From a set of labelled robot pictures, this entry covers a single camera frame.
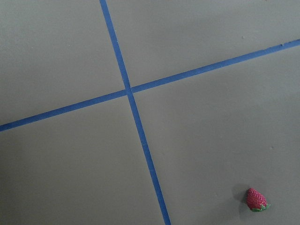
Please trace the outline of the red strawberry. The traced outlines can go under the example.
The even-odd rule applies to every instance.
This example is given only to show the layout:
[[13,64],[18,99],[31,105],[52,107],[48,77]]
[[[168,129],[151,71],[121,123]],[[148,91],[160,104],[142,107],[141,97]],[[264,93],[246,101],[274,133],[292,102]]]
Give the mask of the red strawberry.
[[247,190],[246,204],[252,212],[261,212],[270,207],[264,195],[254,188]]

